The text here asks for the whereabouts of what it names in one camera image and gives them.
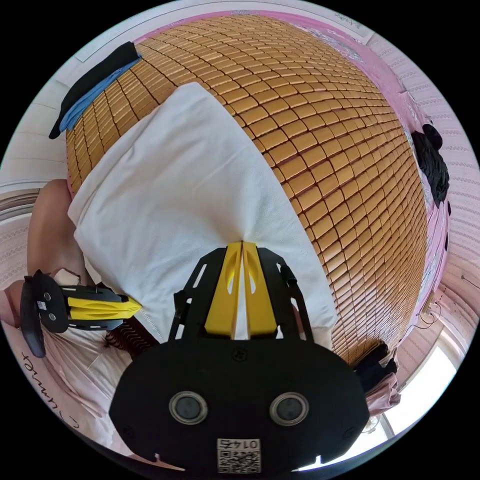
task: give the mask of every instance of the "qr code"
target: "qr code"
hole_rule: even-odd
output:
[[[259,474],[262,471],[258,440],[222,439],[221,443],[218,443],[217,454],[218,473]]]

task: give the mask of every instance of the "white wall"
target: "white wall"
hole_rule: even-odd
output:
[[[0,166],[0,195],[39,189],[48,181],[67,178],[65,133],[48,138],[69,88],[50,80],[18,124]]]

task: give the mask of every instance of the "black fabric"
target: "black fabric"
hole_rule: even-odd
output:
[[[128,41],[116,48],[108,57],[95,65],[85,75],[80,77],[65,95],[61,102],[60,115],[55,125],[51,129],[49,139],[56,139],[60,135],[60,123],[65,114],[74,106],[74,104],[87,94],[102,80],[106,79],[110,74],[125,65],[134,62],[139,57],[133,42]]]
[[[397,364],[392,358],[383,368],[378,362],[362,371],[356,371],[361,386],[365,393],[376,387],[388,374],[396,374],[398,371]]]
[[[439,134],[437,129],[433,125],[430,125],[429,123],[426,123],[425,125],[423,125],[422,129],[423,129],[423,133],[430,140],[431,146],[438,152],[442,148],[442,145],[444,144],[442,136]]]
[[[368,355],[363,357],[354,367],[353,370],[357,372],[357,375],[360,372],[365,371],[372,365],[378,363],[381,359],[384,359],[389,352],[389,348],[385,343],[381,343],[380,345],[376,346]]]
[[[431,194],[437,208],[445,201],[449,190],[449,171],[442,156],[434,149],[424,133],[414,131],[411,134],[415,145],[418,166],[426,175]]]

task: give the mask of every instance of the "pink wall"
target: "pink wall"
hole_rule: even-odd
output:
[[[440,153],[450,175],[448,198],[452,213],[441,282],[478,316],[480,291],[462,279],[464,275],[480,285],[480,169],[472,146],[442,94],[408,57],[378,34],[367,46],[396,74],[443,138]]]

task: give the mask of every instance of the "bamboo mat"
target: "bamboo mat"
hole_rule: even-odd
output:
[[[415,160],[377,87],[329,45],[259,15],[193,21],[142,41],[142,60],[67,133],[73,192],[130,127],[199,82],[263,154],[330,283],[334,351],[394,345],[415,307],[427,219]]]

